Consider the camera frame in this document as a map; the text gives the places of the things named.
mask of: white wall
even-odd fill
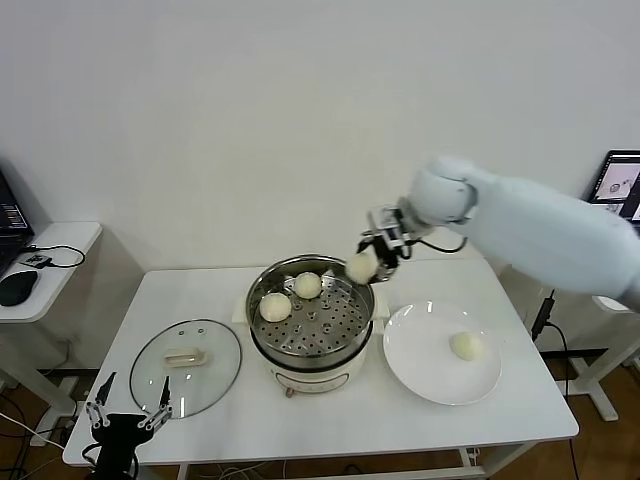
[[[344,255],[366,209],[432,155],[581,195],[608,149],[640,147],[639,14],[634,0],[7,0],[0,152],[32,210],[105,225],[105,268]]]

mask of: white plate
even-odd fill
[[[451,351],[449,339],[470,331],[480,335],[485,351],[466,361]],[[481,400],[502,373],[500,350],[477,321],[444,302],[407,305],[393,314],[384,332],[384,353],[398,379],[415,393],[444,405]]]

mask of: wooden floor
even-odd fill
[[[550,368],[556,378],[564,378],[564,363],[553,361]],[[83,379],[74,396],[83,398],[91,379]],[[580,422],[580,435],[574,440],[576,460],[581,480],[637,480],[640,479],[640,378],[633,370],[618,368],[603,382],[603,387],[614,403],[620,420],[605,423],[586,397],[571,398],[571,408]],[[31,392],[19,387],[5,389],[4,394],[14,400],[24,410],[27,422],[34,427],[45,411],[45,405]],[[5,400],[0,399],[0,411],[14,418],[18,413]],[[0,419],[0,433],[21,434],[20,427]],[[59,432],[54,439],[58,440]],[[20,448],[21,440],[0,437],[0,469],[11,467]],[[25,468],[33,471],[44,462],[60,457],[60,451],[53,446],[31,448],[26,458]],[[414,453],[401,455],[365,456],[322,460],[291,460],[286,464],[286,478],[353,474],[358,470],[365,473],[398,470],[418,470],[434,467],[458,466],[455,452]],[[269,462],[257,472],[263,478],[282,478],[282,461]],[[175,478],[177,467],[154,468],[162,478]],[[217,465],[193,466],[191,479],[200,475],[218,475]],[[87,469],[72,468],[56,460],[29,478],[82,479]],[[8,473],[0,471],[0,480],[8,478]],[[569,444],[566,441],[541,444],[495,475],[492,480],[548,480],[573,477]]]

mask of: steamed bun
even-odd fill
[[[267,322],[281,322],[291,313],[291,301],[282,293],[269,293],[260,300],[260,315]]]
[[[312,272],[304,272],[296,277],[293,291],[300,298],[310,300],[320,295],[322,291],[322,281],[320,277]]]
[[[347,260],[345,268],[347,277],[360,285],[369,283],[377,270],[378,262],[366,252],[356,253]]]
[[[484,353],[484,343],[479,335],[471,332],[461,332],[449,339],[451,351],[462,360],[471,362],[477,360]]]

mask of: lid handle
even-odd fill
[[[171,348],[164,352],[164,364],[169,368],[197,367],[207,363],[207,352],[196,347]]]

